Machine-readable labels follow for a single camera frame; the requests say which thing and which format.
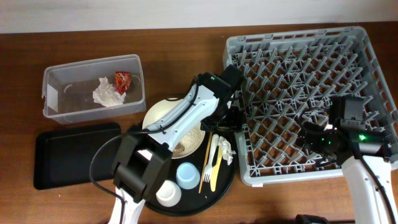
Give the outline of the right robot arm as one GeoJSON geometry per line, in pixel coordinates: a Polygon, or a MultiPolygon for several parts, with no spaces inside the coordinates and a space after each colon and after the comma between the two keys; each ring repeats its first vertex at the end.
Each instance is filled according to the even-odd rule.
{"type": "Polygon", "coordinates": [[[392,151],[382,132],[368,131],[363,116],[363,99],[353,96],[331,98],[328,124],[298,117],[300,131],[295,145],[337,163],[348,183],[356,223],[397,223],[397,208],[391,184],[392,151]]]}

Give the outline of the light blue cup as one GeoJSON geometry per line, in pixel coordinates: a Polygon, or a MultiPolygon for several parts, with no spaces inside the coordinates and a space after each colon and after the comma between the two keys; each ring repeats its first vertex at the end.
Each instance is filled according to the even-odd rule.
{"type": "Polygon", "coordinates": [[[194,189],[200,182],[200,173],[192,163],[184,162],[177,168],[176,181],[182,189],[194,189]]]}

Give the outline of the white napkin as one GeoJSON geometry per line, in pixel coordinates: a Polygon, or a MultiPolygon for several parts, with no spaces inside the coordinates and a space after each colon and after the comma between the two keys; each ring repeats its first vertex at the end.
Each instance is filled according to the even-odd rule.
{"type": "Polygon", "coordinates": [[[99,78],[99,86],[93,91],[94,102],[105,107],[122,105],[125,97],[126,93],[120,95],[106,77],[99,78]]]}

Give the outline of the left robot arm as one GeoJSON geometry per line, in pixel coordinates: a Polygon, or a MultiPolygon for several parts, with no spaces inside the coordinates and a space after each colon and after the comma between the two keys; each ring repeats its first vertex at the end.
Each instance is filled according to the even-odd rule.
{"type": "Polygon", "coordinates": [[[123,134],[111,166],[116,202],[110,223],[137,223],[145,202],[168,176],[173,150],[197,124],[214,133],[241,129],[243,114],[230,103],[243,80],[243,72],[233,65],[221,75],[199,74],[185,98],[165,116],[123,134]]]}

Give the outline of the white cup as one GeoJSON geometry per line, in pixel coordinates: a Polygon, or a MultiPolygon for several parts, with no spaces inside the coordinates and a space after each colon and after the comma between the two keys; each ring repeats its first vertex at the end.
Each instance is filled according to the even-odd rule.
{"type": "Polygon", "coordinates": [[[162,206],[173,207],[179,203],[182,191],[175,182],[165,180],[155,196],[162,206]]]}

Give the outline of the red snack wrapper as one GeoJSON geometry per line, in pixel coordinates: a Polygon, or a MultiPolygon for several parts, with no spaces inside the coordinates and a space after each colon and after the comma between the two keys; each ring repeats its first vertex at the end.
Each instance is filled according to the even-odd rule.
{"type": "Polygon", "coordinates": [[[115,72],[115,90],[123,95],[131,84],[131,74],[129,72],[115,72]]]}

